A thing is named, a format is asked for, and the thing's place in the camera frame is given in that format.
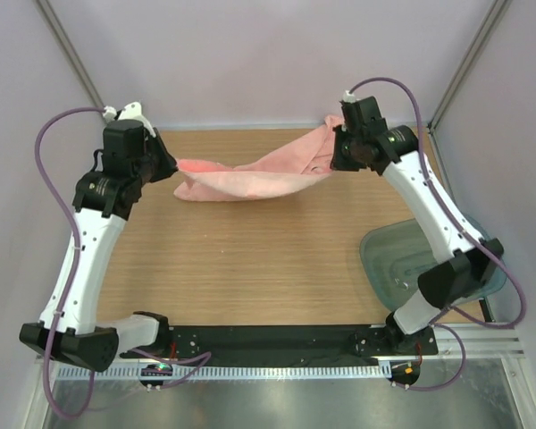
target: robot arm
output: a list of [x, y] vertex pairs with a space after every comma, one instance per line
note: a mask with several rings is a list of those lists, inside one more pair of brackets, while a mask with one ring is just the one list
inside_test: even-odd
[[418, 139], [407, 126], [388, 129], [374, 97], [357, 100], [346, 93], [341, 102], [345, 123], [335, 129], [331, 168], [359, 171], [370, 168], [397, 190], [421, 226], [439, 263], [419, 276], [419, 290], [388, 316], [386, 333], [394, 346], [421, 332], [445, 308], [468, 300], [492, 276], [495, 265], [464, 237], [479, 240], [497, 257], [504, 249], [497, 239], [485, 241], [460, 213], [432, 174], [430, 181], [456, 219], [458, 230], [443, 212], [425, 182], [418, 152]]
[[100, 324], [96, 311], [113, 247], [133, 205], [141, 197], [142, 187], [177, 171], [176, 161], [167, 152], [158, 131], [143, 116], [140, 103], [131, 103], [120, 111], [107, 107], [104, 118], [108, 124], [101, 150], [103, 170], [96, 171], [94, 164], [78, 181], [72, 202], [81, 248], [74, 248], [70, 238], [54, 292], [39, 322], [24, 324], [20, 332], [23, 343], [44, 355], [73, 252], [81, 252], [56, 327], [53, 358], [98, 372], [104, 371], [119, 353], [139, 346], [159, 349], [170, 344], [166, 317], [139, 312], [127, 319]]

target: plastic container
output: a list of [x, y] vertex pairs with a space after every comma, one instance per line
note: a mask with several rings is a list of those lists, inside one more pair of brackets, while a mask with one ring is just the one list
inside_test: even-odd
[[[465, 218], [485, 239], [490, 238], [477, 222]], [[437, 264], [415, 219], [369, 232], [361, 242], [359, 255], [377, 297], [390, 311], [405, 304], [418, 289], [419, 274]], [[483, 298], [500, 290], [506, 279], [503, 271], [497, 269], [474, 297]]]

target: pink cloth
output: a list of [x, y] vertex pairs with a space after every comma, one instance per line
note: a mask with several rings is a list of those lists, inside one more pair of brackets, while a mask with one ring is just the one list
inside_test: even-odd
[[231, 168], [181, 159], [178, 165], [185, 181], [174, 195], [187, 201], [240, 201], [298, 192], [330, 176], [332, 129], [342, 123], [338, 116], [326, 116], [324, 125], [248, 165]]

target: lavender wall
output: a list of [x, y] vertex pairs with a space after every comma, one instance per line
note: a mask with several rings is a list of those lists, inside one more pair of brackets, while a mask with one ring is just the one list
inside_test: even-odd
[[[536, 379], [536, 0], [509, 6], [438, 134], [459, 205], [503, 240], [522, 281], [518, 331]], [[490, 299], [501, 320], [517, 315], [511, 285]]]
[[[102, 97], [173, 128], [315, 123], [357, 81], [429, 118], [491, 0], [52, 0]], [[376, 84], [384, 114], [412, 121]]]
[[[57, 277], [69, 227], [33, 164], [33, 140], [54, 114], [88, 105], [77, 80], [27, 0], [0, 1], [0, 428], [19, 427], [34, 354], [18, 342], [38, 319]], [[91, 164], [101, 121], [60, 124], [45, 144], [46, 165], [66, 200]]]

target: wooden table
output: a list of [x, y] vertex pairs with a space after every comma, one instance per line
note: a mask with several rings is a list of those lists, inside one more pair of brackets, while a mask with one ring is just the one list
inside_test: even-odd
[[[247, 164], [308, 130], [165, 132], [177, 158]], [[337, 172], [285, 198], [231, 203], [147, 185], [109, 264], [99, 320], [145, 310], [172, 324], [377, 324], [388, 310], [359, 259], [376, 228], [413, 216], [372, 172]], [[476, 302], [465, 306], [481, 316]], [[456, 314], [447, 322], [463, 322]]]

